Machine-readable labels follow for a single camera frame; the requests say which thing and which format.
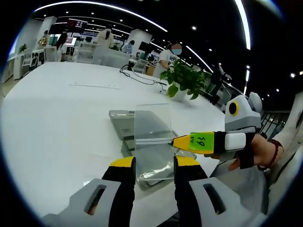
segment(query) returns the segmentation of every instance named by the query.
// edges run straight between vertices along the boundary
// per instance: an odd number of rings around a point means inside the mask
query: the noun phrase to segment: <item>white flower pot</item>
[[[173,96],[172,98],[170,98],[173,101],[176,102],[182,102],[183,99],[185,98],[186,94],[187,94],[187,89],[184,91],[180,91],[180,84],[175,83],[175,85],[179,88],[178,92],[175,94],[175,96]]]

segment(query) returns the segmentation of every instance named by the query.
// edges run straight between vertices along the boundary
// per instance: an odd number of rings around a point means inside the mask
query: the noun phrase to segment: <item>clear plastic bag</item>
[[[174,134],[169,104],[138,105],[134,133],[137,180],[154,185],[173,179],[174,152],[168,143]]]

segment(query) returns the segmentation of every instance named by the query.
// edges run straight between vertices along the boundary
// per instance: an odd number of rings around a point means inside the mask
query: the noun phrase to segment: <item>red bracelet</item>
[[[273,158],[270,160],[270,162],[267,165],[267,167],[266,166],[264,166],[264,167],[258,166],[258,170],[260,170],[260,171],[266,170],[266,169],[268,169],[269,167],[272,166],[272,164],[274,163],[274,161],[276,159],[276,156],[278,155],[279,147],[282,146],[281,143],[278,142],[278,141],[276,141],[276,140],[271,140],[271,143],[274,144],[275,147],[276,147],[275,154],[274,154]]]

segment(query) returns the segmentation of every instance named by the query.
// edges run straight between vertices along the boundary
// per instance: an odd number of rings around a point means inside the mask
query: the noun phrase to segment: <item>display table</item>
[[[0,110],[3,154],[16,186],[39,217],[62,211],[72,194],[122,158],[109,110],[169,103],[178,135],[224,130],[224,114],[203,97],[177,103],[160,90],[159,84],[139,83],[119,69],[73,62],[45,63],[16,84]],[[197,161],[208,176],[218,163],[202,155]],[[155,227],[167,220],[177,212],[174,191],[169,183],[138,197],[136,185],[130,226]]]

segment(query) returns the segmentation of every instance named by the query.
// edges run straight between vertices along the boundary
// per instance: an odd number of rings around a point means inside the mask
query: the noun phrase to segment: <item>floor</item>
[[[4,97],[9,93],[9,91],[20,81],[21,79],[14,80],[13,77],[9,78],[2,87],[0,88],[0,105],[2,104]]]

